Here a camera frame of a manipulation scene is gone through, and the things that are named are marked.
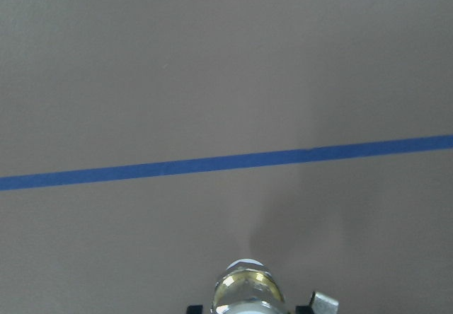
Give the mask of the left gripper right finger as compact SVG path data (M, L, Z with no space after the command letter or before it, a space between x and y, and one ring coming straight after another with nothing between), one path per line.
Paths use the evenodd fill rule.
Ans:
M312 314L312 308L308 305L296 306L295 314Z

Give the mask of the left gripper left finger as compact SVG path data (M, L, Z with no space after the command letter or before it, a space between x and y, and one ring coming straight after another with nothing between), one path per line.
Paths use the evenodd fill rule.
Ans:
M203 314L203 305L190 305L187 307L187 314Z

